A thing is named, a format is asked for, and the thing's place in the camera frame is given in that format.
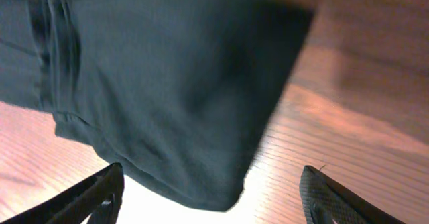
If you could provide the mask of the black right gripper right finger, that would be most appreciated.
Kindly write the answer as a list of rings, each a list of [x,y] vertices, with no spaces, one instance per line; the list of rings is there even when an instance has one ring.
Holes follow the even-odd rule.
[[[313,166],[304,167],[299,191],[307,224],[405,224]]]

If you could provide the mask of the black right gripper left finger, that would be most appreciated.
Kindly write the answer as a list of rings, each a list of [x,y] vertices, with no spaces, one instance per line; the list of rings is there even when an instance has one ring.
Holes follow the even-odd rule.
[[[116,224],[124,188],[123,167],[113,163],[2,224]]]

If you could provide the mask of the black leggings with orange waistband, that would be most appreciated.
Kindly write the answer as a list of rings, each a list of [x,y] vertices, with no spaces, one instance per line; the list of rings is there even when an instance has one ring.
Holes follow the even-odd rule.
[[[1,100],[163,197],[227,211],[312,18],[272,0],[1,0]]]

